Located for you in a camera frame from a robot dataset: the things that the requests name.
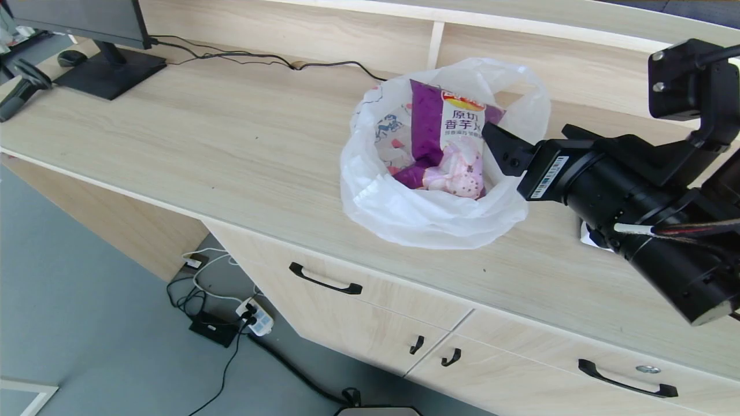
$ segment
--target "white plastic bag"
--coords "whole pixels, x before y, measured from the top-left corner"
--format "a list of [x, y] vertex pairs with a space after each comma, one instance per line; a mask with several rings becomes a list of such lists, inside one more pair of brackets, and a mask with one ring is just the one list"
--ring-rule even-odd
[[517, 192], [520, 178], [504, 176], [487, 147], [483, 154], [487, 192], [477, 200], [437, 190], [409, 189], [391, 176], [378, 155], [378, 122], [389, 114], [399, 114], [398, 109], [411, 102], [409, 79], [493, 105], [497, 105], [495, 93], [524, 81], [531, 89], [505, 108], [499, 125], [531, 143], [542, 140], [548, 126], [550, 99], [545, 86], [527, 67], [468, 58], [383, 82], [369, 90], [354, 110], [351, 137], [340, 158], [344, 212], [353, 221], [404, 246], [476, 249], [489, 244], [526, 218], [527, 205]]

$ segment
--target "computer monitor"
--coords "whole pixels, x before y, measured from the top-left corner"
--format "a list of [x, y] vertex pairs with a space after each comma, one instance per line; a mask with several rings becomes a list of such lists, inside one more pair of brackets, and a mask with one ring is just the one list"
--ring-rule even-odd
[[55, 79], [58, 85], [113, 100], [164, 68], [164, 58], [115, 44], [149, 49], [137, 0], [0, 0], [17, 24], [91, 38], [100, 53]]

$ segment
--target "power adapter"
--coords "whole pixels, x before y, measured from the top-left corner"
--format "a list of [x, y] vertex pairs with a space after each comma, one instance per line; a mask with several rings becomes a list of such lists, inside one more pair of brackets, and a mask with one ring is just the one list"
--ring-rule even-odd
[[195, 274], [198, 270], [208, 264], [208, 256], [202, 254], [191, 254], [190, 257], [184, 259], [185, 264], [180, 268], [180, 272], [187, 273], [189, 275]]
[[225, 348], [229, 348], [234, 337], [239, 333], [239, 326], [203, 311], [193, 317], [189, 329]]

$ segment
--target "monitor stand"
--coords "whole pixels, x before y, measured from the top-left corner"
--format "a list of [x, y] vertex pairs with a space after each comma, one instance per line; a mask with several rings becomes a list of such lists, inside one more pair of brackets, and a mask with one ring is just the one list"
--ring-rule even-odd
[[65, 72], [55, 84], [113, 100], [166, 67], [164, 58], [95, 41], [100, 53]]

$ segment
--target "computer mouse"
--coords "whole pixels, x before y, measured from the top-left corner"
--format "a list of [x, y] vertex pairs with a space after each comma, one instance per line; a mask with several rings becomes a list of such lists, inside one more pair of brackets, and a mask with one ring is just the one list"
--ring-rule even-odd
[[65, 50], [56, 56], [56, 61], [59, 63], [59, 66], [63, 68], [76, 67], [86, 60], [87, 55], [78, 50]]

